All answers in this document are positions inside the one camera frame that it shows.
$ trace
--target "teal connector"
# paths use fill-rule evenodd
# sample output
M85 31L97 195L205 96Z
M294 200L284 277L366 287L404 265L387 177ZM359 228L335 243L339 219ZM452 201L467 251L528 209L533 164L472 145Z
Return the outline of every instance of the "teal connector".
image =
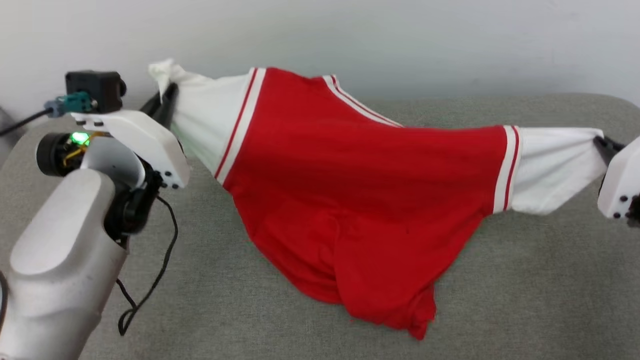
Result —
M63 101L67 113L86 113L93 110L91 97L84 91L74 92L58 99Z
M97 107L95 101L84 91L58 96L55 100L47 101L45 109L52 111L49 117L61 117L66 113L88 113Z

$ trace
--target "wrinkled fabric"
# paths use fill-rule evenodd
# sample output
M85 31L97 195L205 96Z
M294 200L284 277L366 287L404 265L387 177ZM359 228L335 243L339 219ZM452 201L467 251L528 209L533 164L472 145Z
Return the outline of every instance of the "wrinkled fabric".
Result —
M435 281L484 217L548 213L603 169L585 155L594 129L404 128L335 76L213 80L172 61L150 73L161 90L178 84L175 132L297 289L418 339Z

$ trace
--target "gray cushion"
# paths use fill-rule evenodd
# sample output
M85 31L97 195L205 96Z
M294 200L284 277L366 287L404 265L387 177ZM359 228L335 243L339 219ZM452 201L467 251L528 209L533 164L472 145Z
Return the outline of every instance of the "gray cushion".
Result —
M408 126L588 126L629 142L640 110L600 95L374 101ZM0 268L59 179L39 173L37 141L69 119L30 131L0 172ZM424 341L353 320L299 293L248 240L231 197L196 160L185 190L163 190L180 236L164 280L121 338L127 302L114 289L83 359L638 359L640 232L604 219L598 184L547 217L489 218L436 287ZM131 241L121 274L135 299L170 241L159 202Z

